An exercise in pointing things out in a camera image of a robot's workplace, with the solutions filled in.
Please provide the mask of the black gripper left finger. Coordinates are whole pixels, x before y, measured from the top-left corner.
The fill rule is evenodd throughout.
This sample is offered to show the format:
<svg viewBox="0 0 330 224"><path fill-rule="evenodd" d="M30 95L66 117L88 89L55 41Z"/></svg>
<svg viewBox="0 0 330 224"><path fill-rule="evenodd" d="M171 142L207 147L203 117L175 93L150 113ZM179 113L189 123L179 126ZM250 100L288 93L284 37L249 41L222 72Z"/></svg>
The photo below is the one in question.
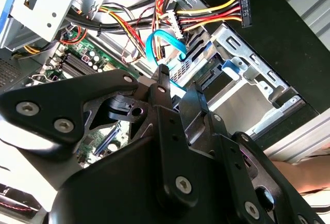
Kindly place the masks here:
<svg viewBox="0 0 330 224"><path fill-rule="evenodd" d="M160 65L153 80L147 87L123 70L112 70L6 92L1 140L62 162L74 157L90 131L121 119L130 122L128 145L160 135L185 136L173 110L168 67Z"/></svg>

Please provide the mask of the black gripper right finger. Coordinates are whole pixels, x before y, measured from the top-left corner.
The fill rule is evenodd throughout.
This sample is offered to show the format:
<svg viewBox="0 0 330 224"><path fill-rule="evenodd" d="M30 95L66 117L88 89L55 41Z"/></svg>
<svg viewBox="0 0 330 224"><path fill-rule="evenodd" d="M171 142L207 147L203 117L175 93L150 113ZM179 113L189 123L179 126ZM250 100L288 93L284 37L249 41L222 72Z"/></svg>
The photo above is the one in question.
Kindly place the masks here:
<svg viewBox="0 0 330 224"><path fill-rule="evenodd" d="M322 219L251 138L230 135L193 84L179 103L199 183L187 223L321 223Z"/></svg>

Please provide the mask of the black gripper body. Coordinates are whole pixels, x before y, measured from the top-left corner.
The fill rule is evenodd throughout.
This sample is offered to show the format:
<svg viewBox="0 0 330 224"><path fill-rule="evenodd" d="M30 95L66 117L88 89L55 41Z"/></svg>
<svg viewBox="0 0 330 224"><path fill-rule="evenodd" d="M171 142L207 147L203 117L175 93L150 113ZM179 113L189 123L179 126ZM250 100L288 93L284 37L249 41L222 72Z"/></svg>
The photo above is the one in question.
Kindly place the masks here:
<svg viewBox="0 0 330 224"><path fill-rule="evenodd" d="M199 201L183 135L142 138L71 176L50 223L187 223Z"/></svg>

